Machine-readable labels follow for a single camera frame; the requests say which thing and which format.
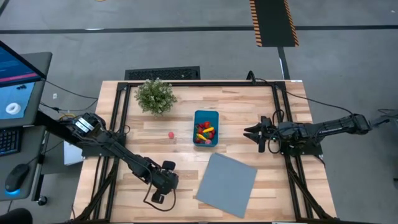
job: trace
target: wooden table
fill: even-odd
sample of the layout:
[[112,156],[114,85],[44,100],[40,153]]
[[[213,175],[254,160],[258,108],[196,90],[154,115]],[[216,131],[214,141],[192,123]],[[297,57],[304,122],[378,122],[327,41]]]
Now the wooden table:
[[[116,81],[103,82],[99,94],[96,113],[104,118],[108,124],[111,119],[117,84]],[[305,96],[302,82],[286,81],[286,86],[291,93]],[[262,154],[258,153],[257,145],[243,136],[244,128],[259,122],[261,115],[271,116],[275,111],[271,88],[267,86],[173,87],[173,91],[178,98],[178,102],[171,112],[159,118],[155,118],[149,113],[143,113],[133,97],[134,94],[131,95],[126,120],[126,124],[131,127],[131,131],[127,134],[126,147],[133,153],[150,157],[159,164],[163,163],[164,160],[176,162],[176,173],[180,176],[180,182],[177,187],[175,208],[169,212],[159,212],[144,204],[142,199],[148,185],[134,177],[127,165],[121,162],[111,221],[294,221],[284,158],[279,154],[271,154],[268,151]],[[121,114],[123,99],[124,95],[121,97],[119,114]],[[307,100],[289,95],[289,101],[294,121],[312,122]],[[193,145],[193,115],[196,110],[217,110],[220,113],[220,140],[216,147],[204,148]],[[170,140],[168,138],[167,133],[169,131],[175,133],[175,139]],[[276,147],[276,144],[272,144],[274,151]],[[244,219],[222,212],[195,198],[210,155],[214,152],[224,154],[258,169]],[[313,156],[302,156],[302,160],[309,191],[327,213],[335,216],[323,164]],[[96,162],[97,158],[93,157],[83,163],[74,204],[76,215],[80,214],[90,201]],[[299,189],[297,189],[297,192],[300,210],[302,216],[305,217],[302,194]],[[104,215],[107,193],[103,198],[100,217]],[[169,208],[172,202],[173,196],[170,193],[166,196],[165,203],[159,205],[159,207]]]

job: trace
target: black keyboard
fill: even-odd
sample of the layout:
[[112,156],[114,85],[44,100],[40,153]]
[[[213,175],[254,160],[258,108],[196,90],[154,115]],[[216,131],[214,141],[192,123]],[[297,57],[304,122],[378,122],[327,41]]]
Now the black keyboard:
[[22,128],[0,129],[0,156],[21,150]]
[[175,68],[150,68],[126,70],[125,80],[199,80],[200,68],[175,67]]

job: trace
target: potted plant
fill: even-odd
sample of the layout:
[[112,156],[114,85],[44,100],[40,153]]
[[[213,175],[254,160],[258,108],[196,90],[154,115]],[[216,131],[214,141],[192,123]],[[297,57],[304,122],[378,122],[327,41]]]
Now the potted plant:
[[138,86],[135,91],[135,98],[142,112],[150,111],[155,116],[163,115],[170,111],[177,97],[173,95],[172,85],[156,80],[146,80],[143,85]]

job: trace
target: concrete floor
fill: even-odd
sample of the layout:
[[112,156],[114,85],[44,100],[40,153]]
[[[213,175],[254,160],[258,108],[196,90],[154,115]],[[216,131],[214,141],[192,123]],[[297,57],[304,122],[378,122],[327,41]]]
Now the concrete floor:
[[[398,24],[395,0],[291,0],[296,26]],[[10,1],[0,29],[86,29],[167,26],[251,25],[248,1],[79,0]],[[398,108],[398,30],[298,31],[300,47],[285,49],[291,79],[303,80],[307,96],[372,118],[378,108]],[[275,48],[258,48],[251,31],[145,34],[0,35],[15,51],[53,53],[49,80],[96,96],[103,80],[121,80],[125,69],[199,65],[202,79],[257,77],[281,79]],[[92,85],[86,88],[85,80]],[[50,85],[42,101],[80,109],[90,101]],[[311,103],[314,122],[345,116],[344,111]],[[44,109],[56,118],[53,111]],[[397,223],[398,131],[385,125],[366,136],[341,134],[325,139],[326,172],[338,216],[343,220]],[[80,166],[46,176],[50,203],[26,207],[34,223],[63,222],[70,216]],[[7,202],[0,203],[5,213]]]

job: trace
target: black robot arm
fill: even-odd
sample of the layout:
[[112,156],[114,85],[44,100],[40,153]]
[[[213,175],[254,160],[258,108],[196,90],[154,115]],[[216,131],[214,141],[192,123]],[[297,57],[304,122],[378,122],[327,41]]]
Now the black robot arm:
[[244,135],[259,145],[259,152],[265,151],[265,141],[280,141],[280,145],[288,144],[286,153],[291,156],[298,154],[314,154],[319,143],[326,136],[339,133],[366,134],[371,126],[361,114],[352,114],[344,118],[317,124],[281,122],[278,127],[270,118],[261,116],[261,122],[246,128]]
[[132,174],[146,184],[156,187],[156,192],[152,196],[155,203],[163,203],[164,195],[175,190],[178,184],[178,175],[173,172],[175,163],[164,161],[160,166],[148,157],[133,154],[119,143],[120,133],[107,131],[105,121],[93,113],[85,113],[83,116],[72,120],[68,125],[72,135],[80,139],[77,146],[83,150],[85,146],[98,146],[115,157],[123,160],[131,169]]

